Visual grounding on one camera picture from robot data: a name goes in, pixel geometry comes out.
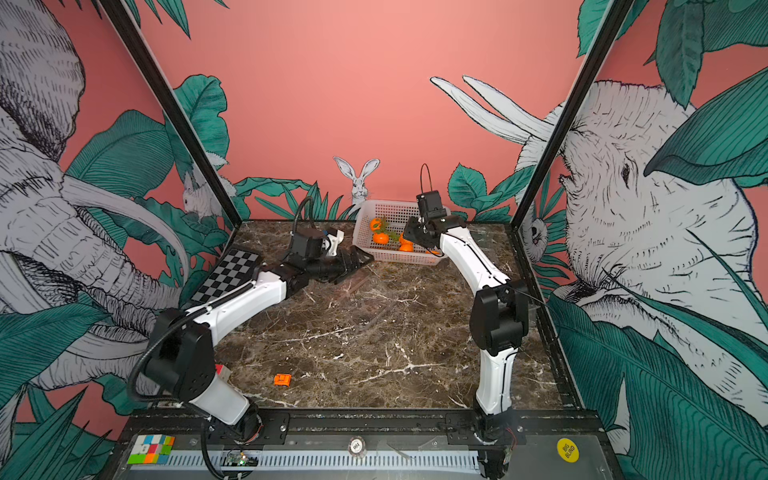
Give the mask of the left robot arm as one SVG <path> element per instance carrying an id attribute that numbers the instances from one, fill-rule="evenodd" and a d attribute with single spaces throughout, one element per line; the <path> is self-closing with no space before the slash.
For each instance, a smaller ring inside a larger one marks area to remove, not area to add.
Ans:
<path id="1" fill-rule="evenodd" d="M 373 262 L 373 255 L 342 243 L 338 229 L 295 227 L 281 261 L 257 267 L 242 285 L 204 304 L 163 311 L 147 349 L 129 374 L 130 398 L 178 402 L 218 422 L 240 443 L 257 438 L 263 425 L 258 406 L 220 378 L 215 347 L 237 327 L 310 282 L 338 284 Z"/>

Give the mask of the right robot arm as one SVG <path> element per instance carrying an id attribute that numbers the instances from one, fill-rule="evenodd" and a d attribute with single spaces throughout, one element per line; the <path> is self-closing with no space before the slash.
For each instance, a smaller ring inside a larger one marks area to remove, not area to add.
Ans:
<path id="1" fill-rule="evenodd" d="M 404 237 L 449 258 L 472 290 L 469 330 L 481 351 L 475 400 L 483 414 L 500 415 L 512 406 L 514 361 L 529 330 L 526 288 L 496 267 L 462 218 L 447 213 L 438 191 L 419 194 L 417 206 Z"/>

